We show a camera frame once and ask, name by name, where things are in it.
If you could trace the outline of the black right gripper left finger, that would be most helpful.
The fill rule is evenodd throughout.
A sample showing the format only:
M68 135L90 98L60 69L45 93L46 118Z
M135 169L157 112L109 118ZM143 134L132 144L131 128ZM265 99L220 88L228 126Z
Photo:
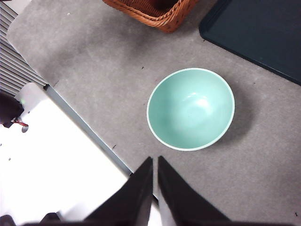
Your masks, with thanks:
M128 181L84 219L86 226L146 226L153 198L153 159L148 157Z

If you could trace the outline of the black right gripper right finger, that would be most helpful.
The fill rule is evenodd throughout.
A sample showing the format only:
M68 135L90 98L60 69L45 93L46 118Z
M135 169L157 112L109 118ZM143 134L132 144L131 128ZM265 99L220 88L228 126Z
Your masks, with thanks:
M159 206L166 204L164 225L207 226L231 220L199 195L163 157L158 157Z

